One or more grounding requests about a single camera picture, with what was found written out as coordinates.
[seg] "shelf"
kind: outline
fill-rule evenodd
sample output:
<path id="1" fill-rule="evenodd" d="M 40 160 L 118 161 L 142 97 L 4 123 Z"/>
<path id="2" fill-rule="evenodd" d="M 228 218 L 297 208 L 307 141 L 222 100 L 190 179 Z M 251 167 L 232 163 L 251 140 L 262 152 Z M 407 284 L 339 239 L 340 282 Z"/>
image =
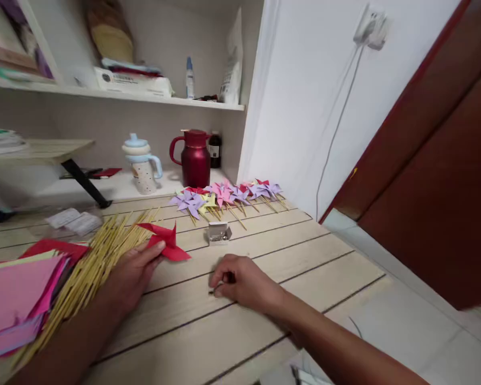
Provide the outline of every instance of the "shelf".
<path id="1" fill-rule="evenodd" d="M 94 142 L 89 139 L 29 139 L 29 148 L 0 154 L 0 166 L 61 164 Z"/>
<path id="2" fill-rule="evenodd" d="M 15 83 L 9 80 L 0 79 L 0 88 L 17 89 L 24 91 L 34 91 L 41 93 L 53 93 L 62 95 L 74 95 L 74 96 L 87 96 L 104 99 L 119 99 L 128 101 L 138 101 L 147 103 L 164 103 L 175 104 L 182 106 L 204 107 L 217 110 L 230 110 L 230 111 L 244 111 L 244 105 L 230 105 L 215 102 L 203 102 L 181 98 L 164 98 L 160 96 L 143 95 L 143 94 L 126 94 L 116 91 L 104 91 L 93 90 L 89 88 L 81 87 L 60 87 L 55 84 L 42 84 L 42 83 Z"/>
<path id="3" fill-rule="evenodd" d="M 157 191 L 150 195 L 141 195 L 134 184 L 134 177 L 130 169 L 123 169 L 109 179 L 91 179 L 92 184 L 103 194 L 105 199 L 135 199 L 150 198 L 158 195 L 173 194 L 176 190 L 183 189 L 181 167 L 167 166 L 164 168 L 164 175 L 157 179 L 159 184 Z M 210 183 L 221 183 L 226 176 L 218 168 L 210 171 Z M 28 205 L 48 204 L 74 204 L 80 202 L 92 202 L 89 195 L 73 179 L 58 180 L 52 185 L 39 191 Z"/>

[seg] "red thermos lid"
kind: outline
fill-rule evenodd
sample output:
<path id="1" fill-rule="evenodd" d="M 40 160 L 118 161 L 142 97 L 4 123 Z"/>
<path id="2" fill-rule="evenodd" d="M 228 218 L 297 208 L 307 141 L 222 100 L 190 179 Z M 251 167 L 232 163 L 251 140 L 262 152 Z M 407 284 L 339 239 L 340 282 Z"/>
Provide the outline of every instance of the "red thermos lid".
<path id="1" fill-rule="evenodd" d="M 205 131 L 189 130 L 184 131 L 185 146 L 194 148 L 207 147 L 207 139 L 210 137 Z"/>

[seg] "hand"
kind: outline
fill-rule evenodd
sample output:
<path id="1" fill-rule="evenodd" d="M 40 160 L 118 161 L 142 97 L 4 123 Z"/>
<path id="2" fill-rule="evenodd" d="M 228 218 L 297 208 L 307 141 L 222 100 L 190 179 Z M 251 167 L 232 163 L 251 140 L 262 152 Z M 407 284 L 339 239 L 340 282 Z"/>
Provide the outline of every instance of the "hand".
<path id="1" fill-rule="evenodd" d="M 216 297 L 227 297 L 257 312 L 274 315 L 283 305 L 285 290 L 248 257 L 226 254 L 212 274 L 209 286 Z"/>
<path id="2" fill-rule="evenodd" d="M 136 308 L 153 271 L 162 262 L 159 255 L 166 243 L 161 241 L 149 249 L 147 245 L 148 241 L 123 254 L 97 294 L 97 300 L 109 303 L 123 317 Z"/>

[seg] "blue bottle cap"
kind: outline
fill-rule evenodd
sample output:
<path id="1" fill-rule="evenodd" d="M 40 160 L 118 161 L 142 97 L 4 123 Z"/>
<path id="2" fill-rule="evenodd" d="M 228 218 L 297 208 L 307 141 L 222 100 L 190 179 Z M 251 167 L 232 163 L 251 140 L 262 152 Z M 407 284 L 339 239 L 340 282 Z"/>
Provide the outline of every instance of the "blue bottle cap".
<path id="1" fill-rule="evenodd" d="M 147 140 L 138 139 L 137 134 L 130 133 L 130 139 L 125 141 L 127 147 L 144 147 L 148 144 Z"/>

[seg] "stack of colored paper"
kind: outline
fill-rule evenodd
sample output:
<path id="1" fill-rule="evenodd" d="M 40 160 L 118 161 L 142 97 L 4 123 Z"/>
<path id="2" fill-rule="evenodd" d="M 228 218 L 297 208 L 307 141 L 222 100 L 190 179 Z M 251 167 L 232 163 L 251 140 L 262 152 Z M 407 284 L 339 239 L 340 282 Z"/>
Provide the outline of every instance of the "stack of colored paper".
<path id="1" fill-rule="evenodd" d="M 41 240 L 20 258 L 0 263 L 0 356 L 36 338 L 61 276 L 87 249 Z"/>

